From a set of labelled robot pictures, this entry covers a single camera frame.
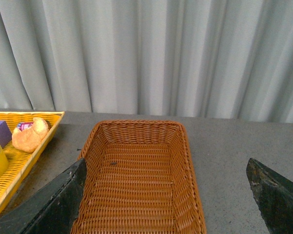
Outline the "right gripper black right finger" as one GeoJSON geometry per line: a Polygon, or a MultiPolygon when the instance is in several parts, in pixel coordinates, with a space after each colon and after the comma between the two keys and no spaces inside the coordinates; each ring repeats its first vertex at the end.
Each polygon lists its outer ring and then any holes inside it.
{"type": "Polygon", "coordinates": [[[246,174],[269,233],[293,234],[293,182],[254,158],[246,174]]]}

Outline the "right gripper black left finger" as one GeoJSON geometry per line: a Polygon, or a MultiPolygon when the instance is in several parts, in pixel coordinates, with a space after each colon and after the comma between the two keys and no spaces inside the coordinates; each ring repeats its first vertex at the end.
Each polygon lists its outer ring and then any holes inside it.
{"type": "Polygon", "coordinates": [[[79,214],[86,179],[80,159],[0,218],[0,234],[69,234],[79,214]]]}

